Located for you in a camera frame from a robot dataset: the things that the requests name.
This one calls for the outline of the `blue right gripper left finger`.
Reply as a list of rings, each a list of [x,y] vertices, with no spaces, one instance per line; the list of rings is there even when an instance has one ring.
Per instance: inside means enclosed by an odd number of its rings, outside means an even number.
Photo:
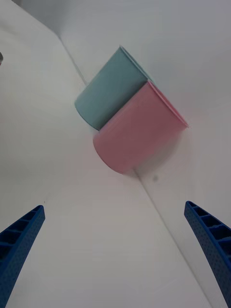
[[[0,233],[0,307],[7,305],[28,253],[45,220],[38,205]]]

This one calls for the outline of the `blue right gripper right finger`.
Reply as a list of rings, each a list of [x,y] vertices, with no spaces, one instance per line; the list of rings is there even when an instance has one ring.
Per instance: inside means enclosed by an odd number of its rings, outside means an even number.
[[[231,306],[231,229],[191,201],[184,216],[212,269],[228,307]]]

